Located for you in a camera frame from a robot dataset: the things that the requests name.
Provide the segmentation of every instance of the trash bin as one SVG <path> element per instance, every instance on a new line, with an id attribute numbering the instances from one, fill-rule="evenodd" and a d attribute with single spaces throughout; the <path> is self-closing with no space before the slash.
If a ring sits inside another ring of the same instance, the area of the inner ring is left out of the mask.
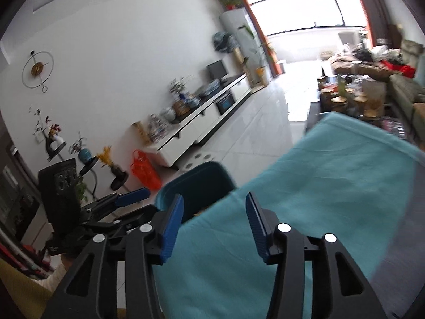
<path id="1" fill-rule="evenodd" d="M 166 211 L 176 194 L 184 200 L 182 223 L 200 210 L 206 209 L 236 188 L 233 179 L 217 162 L 207 162 L 167 183 L 158 192 L 155 206 Z"/>

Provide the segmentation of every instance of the blue gripper pad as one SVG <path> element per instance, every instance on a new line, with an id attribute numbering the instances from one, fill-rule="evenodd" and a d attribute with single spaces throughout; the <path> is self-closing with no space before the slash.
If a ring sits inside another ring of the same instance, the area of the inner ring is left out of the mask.
<path id="1" fill-rule="evenodd" d="M 177 233 L 179 232 L 181 219 L 183 218 L 184 201 L 180 194 L 174 198 L 173 204 L 167 211 L 167 225 L 162 234 L 162 249 L 161 261 L 167 262 L 173 252 L 174 244 L 176 243 Z"/>
<path id="2" fill-rule="evenodd" d="M 256 242 L 257 252 L 264 262 L 267 262 L 270 252 L 267 246 L 267 227 L 265 218 L 260 212 L 261 207 L 256 203 L 251 193 L 248 193 L 245 201 L 246 215 L 248 216 L 249 225 L 251 226 L 252 235 Z"/>
<path id="3" fill-rule="evenodd" d="M 150 190 L 147 188 L 139 188 L 138 190 L 134 190 L 133 192 L 120 194 L 118 199 L 115 201 L 115 206 L 128 206 L 134 203 L 137 203 L 141 200 L 145 200 L 149 198 Z"/>

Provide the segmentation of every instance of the window frame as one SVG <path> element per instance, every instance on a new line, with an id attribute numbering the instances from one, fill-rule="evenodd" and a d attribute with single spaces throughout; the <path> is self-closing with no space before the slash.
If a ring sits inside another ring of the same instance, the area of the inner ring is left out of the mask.
<path id="1" fill-rule="evenodd" d="M 249 6 L 251 7 L 253 5 L 256 5 L 256 4 L 260 3 L 260 2 L 265 2 L 265 1 L 268 1 L 268 0 L 259 0 L 259 1 L 256 1 L 254 3 L 251 3 Z M 304 31 L 304 30 L 329 29 L 329 28 L 337 28 L 337 27 L 339 27 L 339 28 L 341 28 L 341 27 L 367 27 L 367 25 L 347 25 L 346 22 L 345 22 L 343 13 L 341 11 L 341 8 L 340 8 L 340 6 L 338 4 L 338 0 L 335 0 L 335 4 L 336 4 L 336 6 L 337 6 L 337 8 L 339 10 L 339 13 L 341 15 L 341 19 L 343 21 L 343 24 L 342 25 L 328 25 L 328 26 L 305 27 L 305 28 L 302 28 L 302 29 L 294 29 L 294 30 L 287 30 L 287 31 L 281 31 L 281 32 L 271 33 L 269 35 L 266 35 L 266 37 L 275 36 L 275 35 L 281 35 L 283 33 L 294 32 L 294 31 Z"/>

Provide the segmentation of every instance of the blue vase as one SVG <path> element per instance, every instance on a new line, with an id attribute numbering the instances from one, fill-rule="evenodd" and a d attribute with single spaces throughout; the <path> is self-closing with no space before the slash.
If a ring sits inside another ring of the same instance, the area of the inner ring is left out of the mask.
<path id="1" fill-rule="evenodd" d="M 78 152 L 78 159 L 83 163 L 86 164 L 88 161 L 90 161 L 93 158 L 91 155 L 91 152 L 89 149 L 82 149 L 80 152 Z"/>

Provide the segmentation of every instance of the white drawer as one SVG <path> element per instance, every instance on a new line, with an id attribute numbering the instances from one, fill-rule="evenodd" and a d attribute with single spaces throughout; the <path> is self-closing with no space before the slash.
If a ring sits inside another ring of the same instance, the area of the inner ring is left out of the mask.
<path id="1" fill-rule="evenodd" d="M 200 133 L 203 134 L 217 119 L 220 117 L 220 113 L 218 112 L 217 106 L 215 104 L 211 104 L 207 109 L 203 111 L 200 116 Z"/>
<path id="2" fill-rule="evenodd" d="M 180 130 L 176 136 L 171 138 L 171 140 L 159 150 L 162 157 L 169 166 L 171 166 L 201 135 L 201 119 L 201 115 L 195 117 L 191 122 L 189 122 L 187 126 Z"/>
<path id="3" fill-rule="evenodd" d="M 233 97 L 235 98 L 235 102 L 243 96 L 243 94 L 250 90 L 251 87 L 249 86 L 248 80 L 246 78 L 242 79 L 240 82 L 238 82 L 236 85 L 234 85 L 230 90 L 233 93 Z"/>

